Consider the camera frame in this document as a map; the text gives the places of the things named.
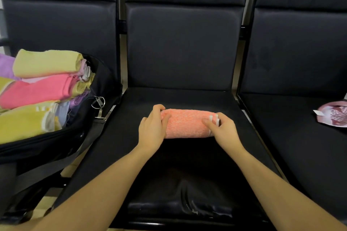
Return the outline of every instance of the black bag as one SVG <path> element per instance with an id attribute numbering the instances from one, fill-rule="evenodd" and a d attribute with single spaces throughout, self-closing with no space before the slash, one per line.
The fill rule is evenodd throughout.
<path id="1" fill-rule="evenodd" d="M 93 96 L 84 99 L 73 122 L 56 132 L 0 145 L 0 216 L 12 196 L 59 172 L 86 150 L 100 136 L 107 113 L 120 101 L 122 85 L 111 70 L 93 56 L 83 57 L 95 73 Z"/>

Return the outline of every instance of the stack of folded towels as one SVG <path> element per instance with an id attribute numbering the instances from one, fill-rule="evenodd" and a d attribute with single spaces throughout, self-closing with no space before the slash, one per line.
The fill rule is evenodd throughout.
<path id="1" fill-rule="evenodd" d="M 75 51 L 0 54 L 0 144 L 65 127 L 89 94 L 95 74 Z"/>

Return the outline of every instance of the purple towel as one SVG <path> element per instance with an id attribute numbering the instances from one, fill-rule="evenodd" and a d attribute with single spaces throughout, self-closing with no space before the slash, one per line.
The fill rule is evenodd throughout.
<path id="1" fill-rule="evenodd" d="M 89 91 L 84 91 L 84 93 L 82 93 L 81 95 L 70 100 L 70 109 L 79 105 L 82 102 L 83 98 L 86 97 L 88 94 Z"/>
<path id="2" fill-rule="evenodd" d="M 12 80 L 20 80 L 13 74 L 12 66 L 15 58 L 0 53 L 0 77 Z"/>

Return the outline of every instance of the bag strap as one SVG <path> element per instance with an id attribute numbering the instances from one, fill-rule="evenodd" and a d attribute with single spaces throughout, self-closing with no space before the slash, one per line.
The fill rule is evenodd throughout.
<path id="1" fill-rule="evenodd" d="M 43 164 L 39 167 L 36 167 L 28 172 L 25 172 L 17 176 L 13 195 L 18 194 L 19 192 L 30 187 L 31 185 L 55 174 L 56 172 L 59 172 L 60 170 L 70 165 L 77 158 L 78 155 L 83 153 L 101 135 L 102 130 L 110 114 L 111 111 L 109 111 L 109 113 L 103 118 L 101 117 L 100 110 L 98 117 L 95 117 L 92 127 L 89 130 L 87 136 L 85 137 L 82 145 L 75 153 L 63 159 Z"/>

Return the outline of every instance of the orange towel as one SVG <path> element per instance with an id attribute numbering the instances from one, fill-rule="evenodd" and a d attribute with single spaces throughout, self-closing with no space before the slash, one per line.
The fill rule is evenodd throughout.
<path id="1" fill-rule="evenodd" d="M 218 115 L 210 111 L 176 110 L 161 111 L 161 119 L 171 114 L 166 128 L 166 139 L 171 138 L 206 138 L 213 136 L 210 130 L 202 123 L 202 119 L 210 119 L 219 125 Z"/>

